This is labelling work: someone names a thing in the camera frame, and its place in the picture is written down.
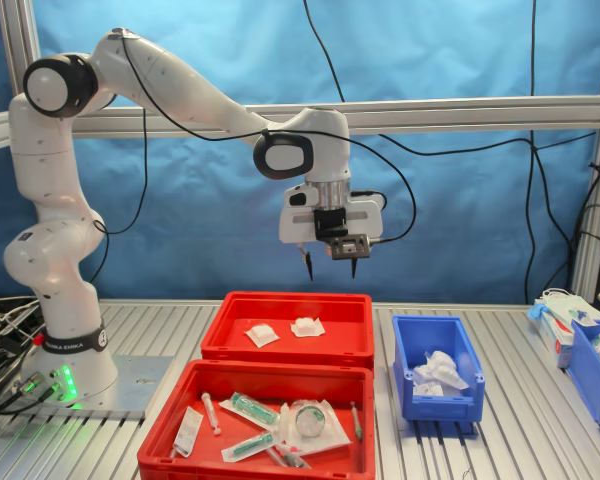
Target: metal plate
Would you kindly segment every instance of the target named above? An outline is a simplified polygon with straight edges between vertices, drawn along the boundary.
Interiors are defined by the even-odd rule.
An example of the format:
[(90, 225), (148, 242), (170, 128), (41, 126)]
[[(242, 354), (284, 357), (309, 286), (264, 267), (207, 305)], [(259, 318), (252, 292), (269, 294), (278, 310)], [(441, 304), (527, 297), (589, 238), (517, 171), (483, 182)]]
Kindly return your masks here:
[(141, 419), (145, 416), (173, 357), (114, 355), (118, 378), (108, 389), (80, 400), (70, 408), (40, 410), (40, 414), (71, 416), (73, 410), (90, 410), (92, 418)]
[[(104, 301), (110, 348), (170, 355), (173, 364), (144, 421), (0, 417), (1, 479), (139, 480), (136, 454), (219, 302)], [(524, 307), (374, 304), (376, 478), (379, 480), (600, 479), (600, 427), (569, 377), (551, 365)], [(473, 435), (457, 425), (406, 422), (395, 379), (393, 313), (457, 315), (486, 377), (483, 420)]]

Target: green led light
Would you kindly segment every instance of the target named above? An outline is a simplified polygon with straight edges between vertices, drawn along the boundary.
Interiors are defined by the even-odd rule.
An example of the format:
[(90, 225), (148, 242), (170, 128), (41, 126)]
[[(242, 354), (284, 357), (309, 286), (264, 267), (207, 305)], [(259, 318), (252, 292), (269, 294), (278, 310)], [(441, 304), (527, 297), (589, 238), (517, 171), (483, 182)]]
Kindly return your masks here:
[(70, 401), (78, 396), (78, 390), (75, 387), (75, 382), (73, 380), (73, 376), (71, 375), (71, 369), (65, 365), (62, 367), (62, 372), (64, 373), (64, 380), (67, 384), (70, 394), (68, 397), (65, 397), (65, 400)]

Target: cable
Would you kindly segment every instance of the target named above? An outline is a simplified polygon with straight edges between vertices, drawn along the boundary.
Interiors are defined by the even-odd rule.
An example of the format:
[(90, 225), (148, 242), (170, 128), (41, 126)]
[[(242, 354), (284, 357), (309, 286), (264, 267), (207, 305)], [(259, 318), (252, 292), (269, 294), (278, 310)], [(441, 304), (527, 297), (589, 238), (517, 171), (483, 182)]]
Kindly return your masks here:
[(309, 20), (309, 25), (311, 26), (311, 30), (313, 30), (313, 34), (315, 35), (316, 40), (318, 40), (318, 43), (322, 47), (324, 56), (326, 57), (327, 62), (329, 63), (329, 68), (331, 69), (331, 75), (333, 76), (333, 81), (336, 82), (336, 88), (338, 89), (338, 95), (340, 95), (340, 100), (343, 102), (346, 102), (346, 100), (344, 99), (344, 95), (342, 95), (342, 89), (340, 88), (340, 82), (338, 81), (338, 76), (336, 75), (336, 70), (333, 68), (333, 63), (331, 62), (331, 57), (329, 56), (327, 47), (324, 46), (324, 43), (322, 43), (322, 39), (320, 38), (320, 35), (318, 35), (318, 31), (316, 30), (316, 27), (313, 26), (313, 21), (311, 20), (311, 14), (309, 13), (309, 5), (307, 4), (307, 0), (303, 0), (303, 1), (304, 1), (304, 10), (305, 10), (305, 12), (307, 12), (307, 20)]
[(579, 137), (564, 140), (562, 142), (556, 142), (556, 143), (552, 143), (550, 145), (545, 145), (544, 147), (538, 147), (537, 150), (544, 150), (545, 148), (553, 148), (553, 147), (557, 147), (559, 145), (566, 145), (567, 143), (575, 142), (576, 140), (582, 140), (583, 138), (591, 137), (591, 136), (595, 135), (596, 133), (597, 132), (591, 132), (591, 133), (587, 133), (586, 135), (581, 135)]
[(382, 205), (381, 211), (387, 208), (389, 200), (387, 199), (387, 196), (382, 192), (377, 192), (375, 190), (353, 190), (351, 192), (352, 197), (368, 197), (369, 195), (380, 195), (382, 197), (382, 200), (384, 201), (384, 205)]
[(580, 232), (579, 235), (587, 235), (589, 237), (595, 238), (596, 240), (600, 240), (600, 237), (598, 235), (594, 235), (593, 233), (589, 232)]
[(560, 225), (558, 224), (556, 219), (553, 217), (553, 213), (551, 212), (551, 202), (549, 200), (549, 187), (547, 186), (547, 177), (545, 176), (544, 168), (542, 166), (542, 162), (540, 161), (540, 155), (538, 154), (538, 149), (535, 148), (535, 146), (532, 149), (532, 154), (535, 156), (536, 161), (538, 162), (538, 169), (540, 170), (540, 177), (542, 179), (542, 187), (544, 189), (544, 200), (545, 200), (545, 206), (547, 209), (547, 214), (549, 215), (549, 219), (551, 220), (551, 223), (553, 223), (553, 225), (556, 227), (556, 230), (558, 230), (558, 232), (560, 233), (562, 238), (564, 238), (564, 241), (567, 244), (567, 259), (570, 259), (573, 255), (573, 251), (571, 249), (571, 240), (569, 240), (569, 237), (567, 237), (567, 234), (564, 233), (564, 230), (562, 230), (562, 228), (560, 228)]
[[(313, 20), (311, 19), (311, 14), (309, 12), (309, 5), (307, 3), (307, 0), (303, 0), (304, 3), (304, 8), (305, 11), (307, 13), (307, 20), (309, 21), (309, 25), (311, 26), (311, 30), (313, 31), (314, 36), (316, 37), (316, 39), (318, 40), (318, 43), (320, 43), (320, 46), (322, 47), (322, 51), (324, 52), (324, 55), (326, 57), (327, 63), (329, 64), (329, 68), (331, 70), (331, 75), (333, 76), (333, 80), (336, 84), (336, 87), (338, 89), (338, 95), (340, 96), (340, 100), (342, 102), (345, 102), (345, 98), (344, 95), (342, 94), (342, 89), (340, 88), (340, 82), (338, 81), (338, 76), (335, 72), (335, 69), (333, 67), (333, 62), (331, 61), (331, 57), (329, 55), (329, 52), (327, 51), (324, 43), (322, 42), (322, 39), (320, 38), (320, 35), (318, 34), (315, 26), (313, 25)], [(537, 5), (536, 5), (536, 0), (533, 0), (533, 11), (532, 11), (532, 17), (531, 17), (531, 92), (530, 95), (534, 96), (535, 95), (535, 45), (536, 45), (536, 10), (537, 10)], [(566, 140), (563, 142), (558, 142), (554, 145), (549, 145), (543, 148), (548, 148), (550, 146), (557, 146), (557, 145), (563, 145), (565, 143), (569, 143), (575, 140), (579, 140), (581, 138), (586, 138), (588, 136), (593, 135), (594, 133), (590, 133), (587, 135), (583, 135), (581, 137), (575, 138), (575, 139), (571, 139), (571, 140)], [(567, 256), (570, 257), (572, 255), (571, 253), (571, 242), (569, 241), (569, 238), (567, 237), (567, 235), (564, 233), (564, 231), (562, 230), (562, 228), (560, 227), (560, 225), (558, 224), (558, 222), (555, 220), (553, 213), (551, 212), (551, 205), (549, 202), (549, 191), (548, 191), (548, 186), (547, 186), (547, 181), (546, 181), (546, 177), (545, 177), (545, 173), (544, 173), (544, 168), (542, 167), (542, 162), (540, 160), (540, 156), (537, 153), (537, 148), (535, 146), (535, 135), (533, 131), (530, 131), (530, 139), (527, 140), (525, 138), (514, 138), (511, 140), (507, 140), (504, 142), (499, 142), (499, 143), (495, 143), (495, 144), (491, 144), (491, 145), (486, 145), (483, 147), (476, 147), (476, 148), (468, 148), (468, 149), (459, 149), (459, 150), (448, 150), (448, 151), (440, 151), (440, 152), (419, 152), (417, 150), (413, 150), (412, 148), (409, 148), (405, 145), (403, 145), (402, 143), (398, 142), (397, 140), (394, 140), (393, 138), (384, 135), (384, 134), (380, 134), (380, 137), (384, 138), (385, 140), (388, 140), (389, 142), (393, 143), (394, 145), (402, 148), (403, 150), (406, 150), (409, 153), (415, 154), (415, 155), (420, 155), (420, 156), (438, 156), (438, 155), (451, 155), (451, 154), (459, 154), (459, 153), (471, 153), (471, 152), (478, 152), (478, 151), (482, 151), (482, 150), (487, 150), (490, 148), (495, 148), (501, 145), (507, 145), (509, 143), (514, 143), (514, 142), (525, 142), (528, 143), (529, 146), (531, 147), (531, 168), (529, 170), (529, 182), (528, 182), (528, 186), (527, 186), (527, 195), (526, 195), (526, 202), (525, 202), (525, 218), (527, 221), (527, 228), (529, 230), (529, 238), (531, 239), (531, 256), (529, 258), (529, 264), (527, 266), (527, 271), (525, 274), (525, 302), (529, 303), (529, 294), (528, 294), (528, 283), (529, 283), (529, 275), (531, 272), (531, 266), (533, 264), (533, 259), (535, 257), (535, 251), (536, 251), (536, 244), (535, 244), (535, 239), (533, 237), (533, 229), (531, 226), (531, 220), (530, 220), (530, 215), (529, 215), (529, 204), (530, 204), (530, 197), (531, 197), (531, 186), (532, 186), (532, 180), (533, 180), (533, 166), (534, 166), (534, 159), (537, 160), (538, 162), (538, 167), (540, 168), (540, 174), (542, 177), (542, 183), (543, 183), (543, 187), (544, 187), (544, 192), (545, 192), (545, 201), (546, 201), (546, 208), (547, 208), (547, 214), (549, 215), (549, 218), (551, 220), (551, 222), (554, 224), (554, 226), (556, 227), (556, 229), (560, 232), (560, 235), (564, 238), (566, 244), (567, 244)]]
[[(24, 406), (24, 407), (22, 407), (22, 408), (18, 408), (17, 410), (11, 410), (11, 411), (9, 411), (9, 412), (5, 412), (5, 411), (4, 411), (4, 408), (1, 408), (1, 409), (0, 409), (0, 415), (17, 415), (17, 414), (19, 414), (19, 413), (26, 412), (27, 410), (30, 410), (30, 409), (32, 409), (33, 407), (36, 407), (36, 406), (40, 405), (41, 403), (43, 403), (43, 402), (44, 402), (46, 399), (48, 399), (48, 398), (49, 398), (51, 395), (53, 395), (53, 394), (54, 394), (54, 393), (55, 393), (55, 392), (58, 390), (58, 388), (59, 388), (59, 387), (60, 387), (60, 384), (58, 384), (58, 383), (54, 383), (54, 384), (53, 384), (53, 385), (51, 385), (49, 388), (47, 388), (47, 389), (46, 389), (46, 390), (45, 390), (45, 391), (42, 393), (42, 395), (40, 395), (40, 396), (38, 397), (38, 399), (37, 399), (35, 402), (33, 402), (33, 403), (30, 403), (29, 405), (27, 405), (27, 406)], [(13, 402), (15, 402), (15, 400), (17, 400), (17, 398), (16, 398), (15, 400), (12, 400), (12, 398), (10, 398), (9, 400), (7, 400), (7, 401), (9, 402), (9, 405), (10, 405), (10, 404), (12, 404)]]
[(156, 107), (156, 109), (162, 114), (162, 116), (164, 118), (166, 118), (169, 122), (171, 122), (173, 125), (175, 125), (176, 127), (178, 127), (180, 130), (182, 130), (183, 132), (187, 132), (189, 135), (192, 135), (192, 136), (194, 136), (196, 138), (199, 138), (201, 140), (206, 140), (207, 142), (224, 142), (226, 140), (237, 140), (237, 139), (240, 139), (240, 138), (253, 137), (255, 135), (261, 135), (262, 134), (261, 131), (257, 131), (257, 132), (251, 132), (251, 133), (244, 133), (242, 135), (233, 135), (233, 136), (230, 136), (230, 137), (210, 138), (210, 137), (205, 137), (204, 135), (200, 135), (199, 133), (196, 133), (194, 131), (191, 131), (187, 127), (185, 127), (185, 126), (179, 124), (178, 122), (176, 122), (173, 118), (171, 118), (167, 114), (167, 112), (165, 112), (162, 108), (160, 108), (160, 105), (158, 105), (156, 103), (156, 101), (153, 99), (153, 97), (149, 94), (149, 92), (147, 91), (146, 87), (142, 83), (142, 80), (140, 79), (140, 75), (138, 74), (138, 71), (136, 70), (135, 65), (131, 61), (131, 57), (129, 57), (129, 52), (127, 51), (126, 38), (124, 37), (124, 35), (122, 35), (120, 38), (122, 40), (122, 48), (124, 50), (124, 54), (127, 57), (127, 62), (129, 62), (129, 66), (131, 66), (131, 70), (133, 70), (133, 74), (135, 75), (136, 80), (140, 84), (140, 88), (142, 88), (142, 91), (144, 92), (144, 94), (151, 101), (151, 103), (153, 104), (153, 106)]
[[(207, 141), (225, 141), (225, 140), (234, 140), (234, 139), (240, 139), (240, 138), (246, 138), (246, 137), (251, 137), (254, 135), (262, 135), (263, 133), (266, 133), (266, 129), (265, 130), (261, 130), (258, 132), (253, 132), (253, 133), (247, 133), (247, 134), (243, 134), (243, 135), (234, 135), (231, 137), (220, 137), (220, 138), (208, 138), (205, 137), (203, 135), (199, 135), (191, 130), (189, 130), (188, 128), (180, 125), (178, 122), (176, 122), (175, 120), (173, 120), (162, 108), (160, 108), (160, 106), (156, 103), (156, 101), (153, 99), (153, 97), (149, 94), (149, 92), (147, 91), (147, 88), (145, 87), (145, 85), (142, 83), (142, 80), (140, 79), (140, 75), (138, 74), (136, 67), (134, 66), (133, 62), (131, 61), (131, 58), (129, 57), (129, 52), (127, 51), (127, 46), (126, 46), (126, 40), (125, 37), (122, 36), (122, 47), (124, 49), (124, 53), (125, 56), (127, 57), (127, 61), (129, 62), (129, 65), (131, 66), (131, 69), (133, 70), (133, 73), (136, 77), (136, 80), (138, 81), (138, 83), (140, 84), (140, 88), (142, 89), (142, 91), (145, 93), (145, 95), (147, 96), (147, 98), (151, 101), (151, 103), (153, 104), (154, 107), (156, 107), (156, 109), (167, 119), (169, 120), (169, 122), (171, 122), (173, 125), (175, 125), (176, 127), (178, 127), (180, 130), (185, 131), (187, 133), (189, 133), (190, 135), (193, 135), (196, 138), (200, 138), (202, 140), (207, 140)], [(317, 131), (317, 130), (289, 130), (289, 129), (276, 129), (275, 132), (283, 132), (283, 133), (295, 133), (295, 134), (300, 134), (300, 135), (323, 135), (326, 137), (332, 137), (332, 138), (337, 138), (339, 140), (343, 140), (345, 142), (349, 142), (352, 143), (354, 145), (358, 145), (368, 151), (370, 151), (371, 153), (373, 153), (374, 155), (376, 155), (378, 158), (380, 158), (383, 162), (385, 162), (387, 165), (389, 165), (393, 170), (396, 171), (396, 173), (400, 176), (400, 178), (402, 179), (402, 181), (404, 182), (405, 186), (407, 187), (407, 190), (409, 191), (409, 196), (411, 197), (411, 203), (413, 205), (413, 217), (411, 219), (411, 223), (409, 224), (409, 226), (406, 228), (406, 230), (401, 233), (400, 235), (396, 236), (396, 237), (391, 237), (391, 238), (384, 238), (384, 239), (379, 239), (378, 241), (376, 241), (375, 243), (388, 243), (388, 242), (393, 242), (395, 240), (398, 240), (402, 237), (404, 237), (407, 233), (409, 233), (409, 231), (413, 228), (413, 224), (415, 223), (416, 220), (416, 199), (415, 196), (413, 195), (413, 190), (411, 190), (411, 186), (409, 185), (409, 182), (407, 181), (407, 179), (405, 178), (405, 176), (402, 174), (402, 172), (393, 164), (391, 163), (389, 160), (387, 160), (385, 157), (383, 157), (382, 155), (380, 155), (377, 151), (375, 151), (373, 148), (369, 147), (368, 145), (365, 145), (364, 143), (358, 142), (357, 140), (353, 140), (351, 138), (347, 138), (347, 137), (341, 137), (340, 135), (336, 135), (333, 133), (329, 133), (329, 132), (322, 132), (322, 131)], [(146, 124), (145, 124), (145, 153), (146, 153)], [(121, 230), (120, 232), (116, 232), (116, 233), (122, 233), (126, 230), (128, 230), (130, 228), (131, 225), (129, 225), (129, 227), (127, 227), (124, 230)]]
[(110, 242), (110, 235), (120, 235), (121, 233), (126, 232), (127, 230), (129, 230), (131, 227), (133, 227), (133, 224), (136, 223), (136, 220), (138, 220), (138, 216), (140, 216), (140, 210), (142, 210), (142, 204), (144, 203), (144, 197), (147, 193), (147, 187), (149, 186), (149, 141), (147, 138), (147, 110), (146, 109), (142, 109), (142, 133), (143, 133), (143, 138), (144, 138), (144, 187), (142, 188), (142, 195), (140, 195), (140, 202), (138, 203), (138, 210), (136, 210), (136, 215), (133, 217), (133, 220), (131, 220), (131, 223), (129, 225), (127, 225), (125, 228), (123, 228), (122, 230), (118, 230), (117, 232), (110, 232), (109, 230), (106, 229), (106, 227), (104, 226), (104, 224), (100, 221), (100, 220), (94, 220), (93, 224), (96, 227), (97, 230), (99, 230), (100, 232), (104, 233), (106, 238), (106, 245), (104, 248), (104, 255), (102, 257), (102, 262), (100, 262), (100, 266), (98, 267), (98, 270), (96, 270), (96, 273), (93, 274), (93, 277), (91, 277), (91, 282), (89, 283), (93, 283), (93, 281), (98, 277), (98, 275), (100, 274), (100, 271), (102, 270), (102, 267), (104, 267), (104, 263), (107, 261), (107, 256), (109, 255), (109, 242)]
[(529, 239), (531, 240), (531, 256), (529, 257), (529, 263), (527, 264), (527, 271), (524, 275), (524, 302), (525, 304), (529, 304), (529, 274), (531, 273), (531, 265), (533, 264), (533, 258), (536, 256), (536, 241), (533, 237), (533, 229), (531, 228), (531, 217), (529, 216), (529, 203), (531, 199), (531, 184), (533, 182), (533, 166), (535, 165), (533, 157), (533, 152), (531, 153), (531, 168), (529, 170), (529, 180), (527, 184), (527, 197), (525, 200), (525, 219), (527, 221), (527, 229), (529, 231)]
[(19, 312), (21, 310), (26, 310), (27, 308), (32, 307), (33, 305), (35, 305), (36, 303), (38, 303), (38, 300), (35, 300), (31, 303), (28, 303), (26, 305), (23, 305), (21, 307), (17, 307), (14, 308), (13, 310), (11, 310), (10, 312), (5, 313), (2, 317), (0, 317), (0, 322), (6, 322), (8, 323), (11, 328), (13, 328), (14, 330), (17, 330), (18, 332), (20, 332), (22, 335), (24, 335), (25, 337), (28, 337), (30, 339), (33, 339), (33, 337), (31, 335), (29, 335), (27, 332), (25, 332), (24, 330), (21, 330), (19, 327), (17, 327), (16, 325), (14, 325), (13, 323), (11, 323), (11, 321), (9, 320), (9, 316), (13, 315), (16, 312)]
[(29, 352), (30, 348), (31, 348), (31, 346), (29, 346), (28, 348), (25, 348), (22, 351), (22, 353), (20, 354), (20, 357), (13, 357), (10, 359), (11, 363), (13, 363), (16, 359), (18, 359), (18, 363), (15, 366), (15, 368), (13, 368), (9, 373), (7, 373), (2, 378), (2, 380), (0, 380), (0, 395), (2, 394), (2, 392), (6, 388), (6, 386), (9, 384), (9, 382), (11, 382), (13, 377), (15, 377), (20, 372), (20, 369), (22, 368), (22, 364), (24, 363), (24, 360), (27, 357), (27, 353)]
[(584, 214), (585, 212), (591, 208), (591, 207), (595, 207), (595, 206), (599, 206), (600, 204), (592, 204), (592, 205), (588, 205), (587, 206), (587, 202), (589, 201), (589, 199), (591, 198), (591, 195), (593, 194), (596, 185), (598, 184), (598, 182), (600, 181), (600, 167), (594, 167), (592, 165), (593, 168), (597, 169), (598, 174), (596, 175), (596, 178), (593, 179), (593, 181), (591, 182), (591, 186), (589, 187), (589, 190), (587, 191), (587, 194), (585, 195), (584, 201), (582, 202), (582, 206), (580, 207), (580, 210), (578, 212), (578, 216), (576, 217), (576, 222), (575, 225), (573, 227), (573, 237), (571, 239), (571, 243), (573, 245), (572, 247), (572, 257), (568, 258), (562, 265), (560, 265), (560, 267), (558, 267), (558, 269), (553, 273), (553, 275), (551, 275), (551, 278), (549, 278), (549, 280), (547, 281), (547, 283), (545, 284), (544, 288), (542, 289), (543, 291), (546, 290), (549, 285), (551, 284), (551, 282), (553, 282), (553, 280), (556, 278), (556, 276), (562, 271), (562, 269), (566, 266), (568, 266), (568, 272), (567, 272), (567, 285), (570, 283), (571, 281), (571, 272), (572, 272), (572, 260), (575, 258), (575, 252), (578, 251), (578, 245), (579, 245), (579, 241), (580, 241), (580, 228), (582, 227), (582, 223), (584, 221)]

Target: syringe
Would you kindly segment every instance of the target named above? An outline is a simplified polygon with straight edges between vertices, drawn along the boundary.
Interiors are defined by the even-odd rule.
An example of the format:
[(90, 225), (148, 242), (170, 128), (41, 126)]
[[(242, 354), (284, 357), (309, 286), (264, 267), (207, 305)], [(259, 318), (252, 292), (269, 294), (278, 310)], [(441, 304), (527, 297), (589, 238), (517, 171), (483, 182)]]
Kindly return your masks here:
[(216, 412), (213, 409), (213, 403), (211, 403), (211, 397), (207, 392), (204, 392), (202, 394), (202, 403), (204, 403), (204, 409), (207, 411), (207, 416), (209, 417), (209, 424), (211, 425), (211, 428), (213, 428), (213, 434), (220, 435), (218, 417), (216, 417)]

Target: blue glove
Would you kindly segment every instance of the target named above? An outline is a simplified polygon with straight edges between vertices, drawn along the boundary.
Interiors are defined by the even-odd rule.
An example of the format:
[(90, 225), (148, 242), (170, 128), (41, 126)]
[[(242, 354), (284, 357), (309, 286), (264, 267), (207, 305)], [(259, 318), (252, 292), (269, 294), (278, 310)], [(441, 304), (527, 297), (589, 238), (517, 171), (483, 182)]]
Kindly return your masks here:
[(549, 307), (543, 303), (536, 303), (527, 311), (527, 317), (529, 317), (529, 320), (538, 321), (540, 318), (542, 318), (542, 312), (551, 313), (551, 310), (549, 310)]

